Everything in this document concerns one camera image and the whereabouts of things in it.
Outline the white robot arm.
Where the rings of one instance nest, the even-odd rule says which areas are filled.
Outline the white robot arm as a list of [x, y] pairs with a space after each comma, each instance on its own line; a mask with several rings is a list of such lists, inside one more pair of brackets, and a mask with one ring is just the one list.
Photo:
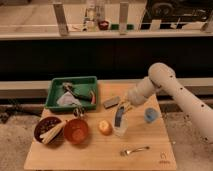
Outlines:
[[139, 106], [150, 96], [163, 90], [188, 114], [191, 121], [209, 143], [213, 143], [213, 109], [185, 88], [176, 78], [175, 71], [164, 63], [154, 63], [148, 75], [127, 90], [121, 104]]

